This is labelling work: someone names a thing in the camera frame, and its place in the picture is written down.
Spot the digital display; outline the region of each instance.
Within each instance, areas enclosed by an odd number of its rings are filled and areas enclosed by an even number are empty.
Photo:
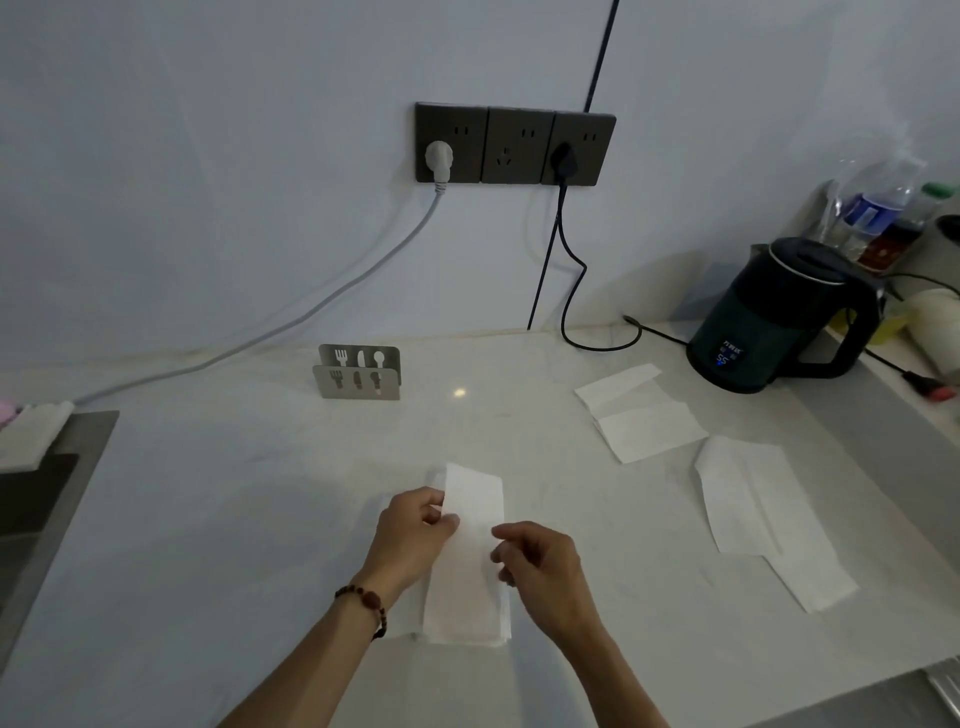
[[[724,339],[713,357],[713,363],[720,369],[733,369],[746,355],[746,350],[730,339]]]

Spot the stack of napkins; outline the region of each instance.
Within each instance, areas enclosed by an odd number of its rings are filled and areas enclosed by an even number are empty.
[[[502,645],[511,637],[510,600],[490,553],[497,545],[491,528],[503,523],[503,480],[453,463],[443,480],[443,512],[456,513],[460,526],[434,563],[429,586],[414,585],[390,611],[387,636]]]
[[[653,381],[659,373],[653,364],[641,364],[574,390],[621,463],[709,435],[686,404],[670,399]]]
[[[781,448],[714,435],[696,468],[722,553],[763,556],[807,612],[857,590]]]

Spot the hand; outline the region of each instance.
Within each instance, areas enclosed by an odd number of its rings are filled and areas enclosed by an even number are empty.
[[[403,590],[430,570],[460,525],[452,513],[441,518],[434,506],[443,502],[443,491],[425,486],[395,495],[380,514],[367,560],[352,583],[376,592],[390,609]]]
[[[573,539],[529,521],[503,523],[492,534],[503,539],[491,554],[503,564],[500,581],[517,588],[531,619],[561,650],[602,632]]]

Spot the bracelet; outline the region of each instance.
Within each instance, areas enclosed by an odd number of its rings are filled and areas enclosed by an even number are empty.
[[[387,610],[383,608],[383,602],[380,601],[380,597],[376,592],[371,592],[355,584],[347,584],[345,587],[338,589],[337,593],[333,595],[333,598],[336,599],[344,594],[358,595],[361,604],[367,607],[367,609],[373,609],[380,616],[380,628],[373,634],[371,642],[387,634]]]

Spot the electric kettle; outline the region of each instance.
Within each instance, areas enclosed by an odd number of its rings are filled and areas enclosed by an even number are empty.
[[[742,394],[778,376],[833,378],[848,372],[880,324],[880,281],[821,243],[784,237],[755,255],[686,347],[705,379]],[[852,325],[833,360],[798,356],[837,311]]]

